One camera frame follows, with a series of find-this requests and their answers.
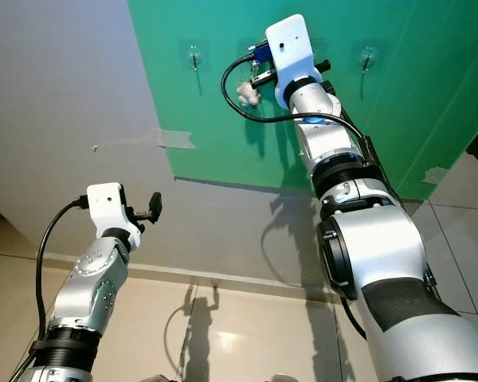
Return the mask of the clear adhesive wall hook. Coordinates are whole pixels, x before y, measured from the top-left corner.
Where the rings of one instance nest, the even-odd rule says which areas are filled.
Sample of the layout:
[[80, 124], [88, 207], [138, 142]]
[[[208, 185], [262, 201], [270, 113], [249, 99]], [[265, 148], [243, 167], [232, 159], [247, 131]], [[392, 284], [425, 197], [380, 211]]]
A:
[[382, 47], [380, 44], [363, 44], [354, 48], [351, 55], [352, 72], [362, 74], [362, 76], [377, 72], [381, 53]]
[[206, 72], [209, 41], [202, 37], [184, 37], [178, 40], [178, 53], [186, 72]]

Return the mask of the white skirting board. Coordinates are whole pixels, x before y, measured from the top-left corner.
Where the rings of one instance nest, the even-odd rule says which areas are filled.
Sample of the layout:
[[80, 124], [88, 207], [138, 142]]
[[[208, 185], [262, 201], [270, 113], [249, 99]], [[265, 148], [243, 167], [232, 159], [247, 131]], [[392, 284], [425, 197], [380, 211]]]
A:
[[239, 259], [214, 257], [211, 252], [140, 251], [134, 254], [127, 275], [164, 283], [200, 285], [250, 294], [338, 303], [339, 296], [323, 285], [319, 271], [301, 276], [300, 265], [275, 270], [264, 259], [240, 255]]

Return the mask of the small grey tape piece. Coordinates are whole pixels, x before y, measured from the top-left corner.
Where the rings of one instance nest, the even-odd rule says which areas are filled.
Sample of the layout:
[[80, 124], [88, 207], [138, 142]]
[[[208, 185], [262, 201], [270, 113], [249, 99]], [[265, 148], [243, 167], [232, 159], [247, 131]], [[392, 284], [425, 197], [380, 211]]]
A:
[[448, 169], [443, 167], [429, 168], [427, 171], [425, 171], [422, 182], [429, 183], [429, 185], [439, 185], [447, 173]]

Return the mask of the clear tape strip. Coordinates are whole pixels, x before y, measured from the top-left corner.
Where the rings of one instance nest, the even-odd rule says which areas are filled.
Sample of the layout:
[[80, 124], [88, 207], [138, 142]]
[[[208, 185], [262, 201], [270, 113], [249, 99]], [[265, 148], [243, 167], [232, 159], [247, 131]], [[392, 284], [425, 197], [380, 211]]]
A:
[[111, 146], [151, 146], [151, 148], [176, 148], [176, 149], [194, 149], [195, 145], [191, 142], [191, 132], [187, 131], [167, 131], [150, 130], [145, 131], [139, 137], [109, 139], [94, 145], [91, 150], [97, 152], [102, 148], [111, 148]]

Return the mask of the green plastic board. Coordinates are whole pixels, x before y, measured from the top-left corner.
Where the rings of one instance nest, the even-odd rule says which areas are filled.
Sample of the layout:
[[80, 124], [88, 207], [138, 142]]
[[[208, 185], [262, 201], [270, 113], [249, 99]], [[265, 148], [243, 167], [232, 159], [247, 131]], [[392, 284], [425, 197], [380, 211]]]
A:
[[[293, 14], [400, 197], [428, 199], [425, 171], [449, 169], [478, 134], [478, 0], [127, 0], [127, 11], [160, 126], [195, 145], [167, 152], [177, 177], [311, 188], [293, 125], [251, 123], [220, 91], [227, 66]], [[182, 68], [180, 39], [209, 41], [206, 72]], [[351, 69], [363, 44], [382, 47], [366, 76]]]

